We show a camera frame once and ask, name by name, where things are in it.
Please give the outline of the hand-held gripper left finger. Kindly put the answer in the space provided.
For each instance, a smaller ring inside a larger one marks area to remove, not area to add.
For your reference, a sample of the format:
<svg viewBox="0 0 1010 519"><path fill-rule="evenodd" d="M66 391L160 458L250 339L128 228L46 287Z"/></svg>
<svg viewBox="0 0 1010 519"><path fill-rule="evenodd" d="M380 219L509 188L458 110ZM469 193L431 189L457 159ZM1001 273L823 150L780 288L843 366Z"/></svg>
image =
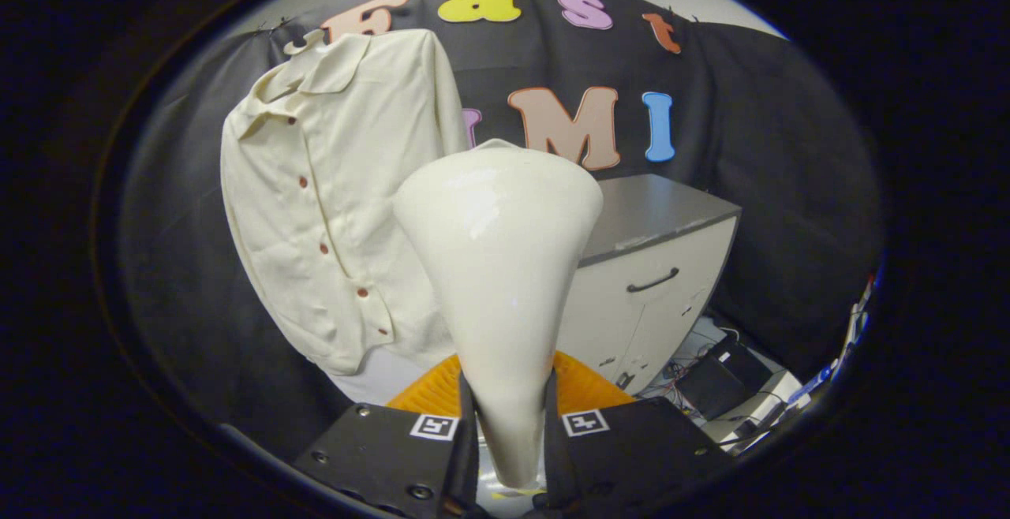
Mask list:
<svg viewBox="0 0 1010 519"><path fill-rule="evenodd" d="M464 518L476 511L477 419L454 355L426 372L396 407L358 403L294 468L379 518Z"/></svg>

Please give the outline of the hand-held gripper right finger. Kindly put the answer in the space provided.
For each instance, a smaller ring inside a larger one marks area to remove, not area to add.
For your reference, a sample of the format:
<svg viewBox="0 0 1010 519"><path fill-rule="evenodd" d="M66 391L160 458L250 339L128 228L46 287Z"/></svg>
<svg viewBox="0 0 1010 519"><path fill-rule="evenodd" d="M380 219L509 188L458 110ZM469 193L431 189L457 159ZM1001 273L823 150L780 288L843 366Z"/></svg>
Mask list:
<svg viewBox="0 0 1010 519"><path fill-rule="evenodd" d="M670 400L636 400L565 353L545 401L546 498L560 516L664 516L735 464Z"/></svg>

